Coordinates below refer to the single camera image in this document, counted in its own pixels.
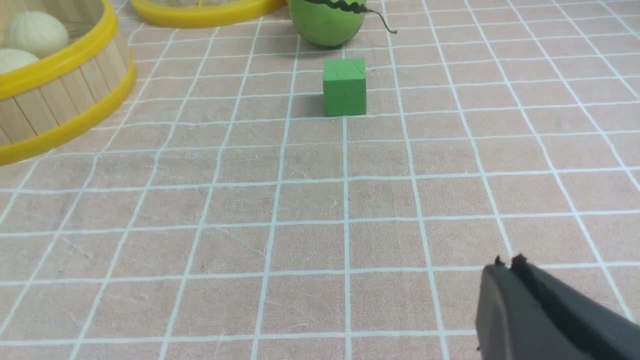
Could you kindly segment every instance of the green cube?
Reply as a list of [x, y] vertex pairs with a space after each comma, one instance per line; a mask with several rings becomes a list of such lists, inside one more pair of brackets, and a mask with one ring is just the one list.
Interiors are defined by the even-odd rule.
[[367, 73], [364, 59], [327, 60], [323, 74], [326, 116], [367, 113]]

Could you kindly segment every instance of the yellow rim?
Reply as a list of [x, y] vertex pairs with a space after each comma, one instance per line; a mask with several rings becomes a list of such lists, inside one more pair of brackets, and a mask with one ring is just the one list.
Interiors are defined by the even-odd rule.
[[0, 75], [0, 100], [22, 94], [58, 79], [91, 60], [112, 41], [118, 31], [118, 17], [109, 0], [101, 0], [104, 13], [85, 36], [64, 50], [37, 63]]
[[109, 96], [98, 102], [87, 112], [66, 124], [38, 135], [29, 140], [13, 145], [0, 147], [0, 166], [9, 165], [33, 156], [43, 154], [58, 146], [64, 145], [108, 118], [127, 99], [136, 86], [138, 75], [131, 53], [131, 67], [122, 82]]
[[268, 15], [285, 6], [284, 0], [240, 0], [236, 3], [197, 8], [173, 8], [150, 3], [148, 0], [131, 0], [138, 17], [163, 28], [201, 29], [238, 24]]

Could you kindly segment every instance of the wooden slat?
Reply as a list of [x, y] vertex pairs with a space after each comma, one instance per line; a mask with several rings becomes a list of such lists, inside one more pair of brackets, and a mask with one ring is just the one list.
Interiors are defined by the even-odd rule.
[[82, 72], [86, 84], [89, 86], [89, 90], [91, 91], [95, 102], [99, 102], [109, 95], [109, 86], [104, 80], [102, 71], [100, 71], [98, 61], [95, 59], [89, 60], [80, 66], [80, 71]]
[[95, 99], [80, 69], [69, 72], [61, 80], [79, 113], [84, 113], [95, 105]]
[[11, 119], [0, 121], [0, 129], [11, 143], [19, 143], [36, 136], [20, 106], [13, 99], [0, 101], [0, 119]]
[[41, 86], [40, 93], [58, 125], [62, 125], [80, 115], [61, 79]]
[[56, 118], [38, 89], [13, 97], [37, 135], [58, 127]]

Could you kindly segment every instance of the wooden basket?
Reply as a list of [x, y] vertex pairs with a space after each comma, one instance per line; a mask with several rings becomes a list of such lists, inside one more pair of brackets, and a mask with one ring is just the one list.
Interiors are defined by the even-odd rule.
[[138, 17], [163, 28], [217, 28], [268, 15], [285, 0], [131, 0]]
[[131, 49], [108, 0], [0, 0], [0, 31], [27, 11], [56, 17], [71, 44], [0, 75], [0, 166], [87, 132], [122, 105], [137, 80]]

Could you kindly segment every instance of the pink tile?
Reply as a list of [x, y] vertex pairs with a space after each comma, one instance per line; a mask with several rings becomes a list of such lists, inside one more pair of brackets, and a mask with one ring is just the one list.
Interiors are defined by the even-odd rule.
[[80, 346], [78, 360], [139, 359], [160, 356], [161, 343], [87, 344]]
[[219, 183], [266, 183], [278, 179], [280, 147], [225, 149]]
[[342, 143], [342, 119], [297, 120], [289, 123], [287, 144]]
[[635, 35], [606, 35], [589, 40], [604, 55], [640, 52], [640, 39]]
[[11, 308], [16, 300], [22, 293], [22, 286], [0, 286], [0, 321], [4, 323], [6, 317], [9, 315]]
[[342, 220], [342, 183], [283, 184], [278, 221]]
[[162, 125], [136, 125], [121, 128], [114, 137], [109, 151], [156, 150], [160, 149], [169, 137], [171, 127]]
[[364, 142], [348, 145], [349, 176], [408, 176], [404, 142]]
[[36, 190], [80, 189], [91, 172], [94, 157], [94, 155], [67, 155], [42, 159], [23, 188]]
[[285, 119], [288, 106], [288, 95], [243, 97], [238, 104], [235, 120]]
[[495, 62], [451, 64], [449, 72], [456, 85], [501, 83], [504, 81], [500, 68]]
[[449, 86], [447, 71], [444, 65], [441, 64], [397, 67], [396, 75], [398, 77], [398, 86], [401, 88]]
[[405, 115], [404, 124], [409, 139], [467, 137], [460, 114], [453, 112]]
[[101, 154], [88, 188], [141, 188], [147, 185], [156, 152], [112, 152]]
[[344, 331], [343, 275], [269, 278], [263, 334]]
[[179, 121], [196, 124], [215, 121], [228, 122], [231, 121], [235, 107], [236, 99], [189, 99], [185, 103]]
[[525, 110], [531, 126], [539, 134], [585, 133], [595, 131], [587, 115], [576, 107]]
[[465, 110], [516, 106], [507, 85], [457, 86], [456, 91], [460, 106]]
[[440, 339], [433, 337], [363, 337], [353, 340], [353, 360], [442, 359]]
[[69, 212], [76, 197], [73, 193], [35, 195], [20, 193], [0, 224], [0, 232], [25, 233], [55, 231]]
[[76, 339], [99, 289], [88, 283], [32, 285], [3, 339]]
[[235, 123], [227, 146], [281, 145], [284, 137], [284, 121]]
[[262, 272], [268, 241], [268, 226], [204, 229], [193, 258], [191, 273]]
[[505, 42], [492, 42], [491, 48], [498, 59], [531, 59], [542, 58], [544, 53], [533, 40], [514, 40]]
[[352, 268], [425, 267], [418, 222], [356, 222], [349, 225]]
[[475, 329], [477, 301], [480, 294], [480, 271], [436, 272], [435, 279], [444, 328], [447, 330]]
[[349, 182], [349, 218], [351, 219], [415, 217], [416, 215], [415, 197], [410, 181]]
[[447, 347], [452, 359], [458, 360], [482, 360], [477, 349], [478, 338], [472, 336], [447, 336]]
[[442, 45], [441, 48], [447, 63], [493, 60], [493, 55], [486, 44]]
[[507, 254], [495, 220], [430, 220], [425, 222], [433, 266], [484, 266]]
[[36, 278], [104, 278], [121, 239], [116, 232], [60, 235]]
[[207, 359], [215, 355], [217, 360], [248, 360], [252, 344], [250, 340], [169, 343], [165, 359]]
[[634, 236], [640, 224], [638, 214], [588, 215], [582, 221], [602, 259], [609, 261], [638, 261], [640, 249]]
[[164, 336], [180, 281], [114, 282], [107, 285], [87, 338]]
[[[234, 124], [234, 127], [240, 127], [241, 124]], [[176, 124], [173, 129], [173, 136], [167, 143], [166, 148], [219, 147], [222, 145], [226, 134], [226, 124]], [[228, 146], [235, 146], [232, 140], [233, 138], [229, 139]]]
[[482, 33], [477, 26], [456, 26], [436, 28], [436, 36], [440, 44], [458, 44], [483, 41]]
[[217, 188], [207, 212], [208, 224], [271, 222], [275, 186]]
[[618, 156], [626, 166], [640, 166], [640, 151], [637, 146], [640, 133], [610, 134], [609, 140], [615, 146]]
[[15, 189], [27, 176], [34, 164], [30, 161], [23, 161], [11, 165], [5, 165], [0, 171], [0, 185], [4, 189]]
[[261, 277], [189, 280], [173, 335], [253, 334], [261, 284]]
[[195, 230], [132, 231], [111, 276], [182, 275], [194, 235]]
[[411, 143], [415, 174], [466, 174], [478, 172], [469, 140], [426, 140]]
[[555, 80], [558, 75], [546, 59], [503, 60], [500, 62], [509, 81]]
[[52, 236], [0, 238], [0, 280], [29, 280], [51, 241]]
[[243, 96], [283, 95], [291, 93], [291, 74], [262, 74], [248, 76]]
[[476, 144], [486, 172], [549, 170], [542, 148], [533, 136], [477, 139]]
[[619, 166], [609, 144], [600, 135], [544, 136], [542, 142], [558, 169]]
[[537, 264], [594, 263], [596, 258], [575, 217], [502, 220], [515, 253]]
[[623, 171], [561, 174], [578, 211], [638, 209], [640, 192]]
[[347, 136], [351, 142], [404, 139], [401, 119], [395, 115], [348, 119]]
[[573, 105], [575, 99], [560, 81], [516, 83], [511, 87], [522, 106]]
[[73, 345], [2, 346], [3, 359], [64, 359], [71, 355]]
[[489, 215], [489, 198], [480, 177], [418, 180], [422, 213], [427, 217]]
[[520, 110], [466, 111], [465, 119], [472, 136], [531, 134]]
[[638, 266], [621, 266], [609, 268], [609, 271], [625, 299], [627, 307], [631, 310], [634, 318], [638, 319], [640, 316], [640, 288], [634, 279], [637, 279], [640, 274], [640, 268]]
[[236, 97], [242, 86], [242, 76], [198, 78], [195, 80], [192, 97]]
[[636, 96], [619, 79], [573, 80], [569, 86], [583, 104], [634, 101]]
[[570, 211], [553, 175], [491, 176], [488, 180], [502, 214]]
[[216, 171], [218, 150], [163, 151], [152, 186], [209, 184]]
[[342, 144], [289, 145], [283, 179], [337, 179], [343, 176]]
[[636, 115], [640, 111], [640, 104], [596, 105], [586, 109], [604, 131], [640, 129]]
[[408, 113], [458, 109], [450, 88], [404, 89], [401, 90], [401, 101], [403, 110]]
[[261, 340], [258, 360], [343, 360], [344, 338]]
[[197, 225], [208, 192], [207, 188], [149, 190], [134, 226]]
[[344, 269], [342, 225], [282, 225], [276, 228], [271, 271], [341, 269]]

